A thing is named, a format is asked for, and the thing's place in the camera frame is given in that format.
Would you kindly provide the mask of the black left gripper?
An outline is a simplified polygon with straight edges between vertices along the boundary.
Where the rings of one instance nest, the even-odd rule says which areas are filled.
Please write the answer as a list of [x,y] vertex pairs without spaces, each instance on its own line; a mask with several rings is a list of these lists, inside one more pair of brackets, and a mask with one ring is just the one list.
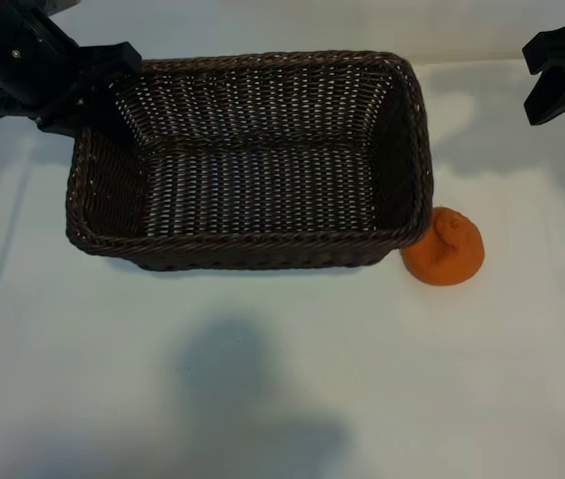
[[89,127],[131,148],[118,100],[141,64],[128,42],[79,46],[39,1],[0,1],[0,120],[27,117],[43,133],[70,138]]

